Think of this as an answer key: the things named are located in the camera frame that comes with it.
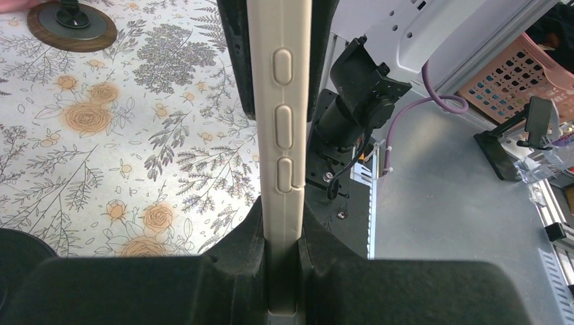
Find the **black phone stand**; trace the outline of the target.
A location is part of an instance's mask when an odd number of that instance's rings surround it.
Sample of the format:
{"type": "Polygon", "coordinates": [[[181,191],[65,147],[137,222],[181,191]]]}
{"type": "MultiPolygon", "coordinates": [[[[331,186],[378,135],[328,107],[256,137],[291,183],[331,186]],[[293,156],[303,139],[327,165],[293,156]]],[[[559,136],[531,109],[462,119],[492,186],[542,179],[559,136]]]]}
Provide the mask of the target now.
{"type": "Polygon", "coordinates": [[[44,260],[57,256],[48,244],[38,238],[18,230],[1,228],[1,313],[34,269],[44,260]]]}

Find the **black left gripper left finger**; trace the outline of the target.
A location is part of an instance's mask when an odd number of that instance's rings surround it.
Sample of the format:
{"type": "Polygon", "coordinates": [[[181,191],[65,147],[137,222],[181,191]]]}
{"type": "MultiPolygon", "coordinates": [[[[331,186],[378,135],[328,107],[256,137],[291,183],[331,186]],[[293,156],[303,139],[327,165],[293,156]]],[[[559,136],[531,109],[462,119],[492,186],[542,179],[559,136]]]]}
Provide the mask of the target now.
{"type": "Polygon", "coordinates": [[[2,324],[264,324],[262,204],[207,252],[50,258],[1,312],[2,324]]]}

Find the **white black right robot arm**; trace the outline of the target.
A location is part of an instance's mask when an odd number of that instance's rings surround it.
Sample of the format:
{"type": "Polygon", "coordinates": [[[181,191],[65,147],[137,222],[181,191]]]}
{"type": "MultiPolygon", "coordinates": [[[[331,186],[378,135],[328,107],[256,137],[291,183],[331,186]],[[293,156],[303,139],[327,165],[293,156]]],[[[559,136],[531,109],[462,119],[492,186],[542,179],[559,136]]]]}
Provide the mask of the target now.
{"type": "Polygon", "coordinates": [[[552,1],[218,1],[243,109],[261,150],[303,148],[331,35],[366,37],[375,63],[412,81],[431,58],[468,58],[552,1]]]}

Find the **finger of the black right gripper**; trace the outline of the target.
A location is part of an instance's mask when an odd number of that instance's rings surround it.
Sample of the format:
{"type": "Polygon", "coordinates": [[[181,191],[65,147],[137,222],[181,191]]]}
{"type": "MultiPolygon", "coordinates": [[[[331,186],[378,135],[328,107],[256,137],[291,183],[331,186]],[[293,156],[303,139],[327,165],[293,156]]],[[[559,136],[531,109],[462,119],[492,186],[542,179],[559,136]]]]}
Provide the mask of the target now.
{"type": "Polygon", "coordinates": [[[217,0],[234,77],[244,114],[254,121],[252,64],[246,0],[217,0]]]}
{"type": "Polygon", "coordinates": [[[311,48],[307,122],[311,122],[320,91],[330,28],[339,0],[313,0],[311,9],[311,48]]]}

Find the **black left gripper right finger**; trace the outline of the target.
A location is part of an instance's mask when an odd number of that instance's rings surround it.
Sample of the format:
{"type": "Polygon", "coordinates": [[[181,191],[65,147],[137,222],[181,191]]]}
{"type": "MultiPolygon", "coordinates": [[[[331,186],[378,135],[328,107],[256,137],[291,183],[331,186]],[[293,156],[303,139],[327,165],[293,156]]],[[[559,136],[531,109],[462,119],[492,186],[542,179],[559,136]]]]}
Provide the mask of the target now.
{"type": "Polygon", "coordinates": [[[307,324],[530,324],[511,279],[483,261],[369,260],[303,211],[307,324]]]}

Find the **phone with beige case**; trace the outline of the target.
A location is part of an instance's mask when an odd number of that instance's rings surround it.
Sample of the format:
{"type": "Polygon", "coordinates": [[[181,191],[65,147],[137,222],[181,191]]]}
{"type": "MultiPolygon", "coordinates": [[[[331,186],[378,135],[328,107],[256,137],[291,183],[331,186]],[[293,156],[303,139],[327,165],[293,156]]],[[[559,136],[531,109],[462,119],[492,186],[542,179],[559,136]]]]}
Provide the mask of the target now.
{"type": "Polygon", "coordinates": [[[305,199],[310,1],[248,1],[252,83],[258,131],[268,306],[297,309],[305,199]]]}

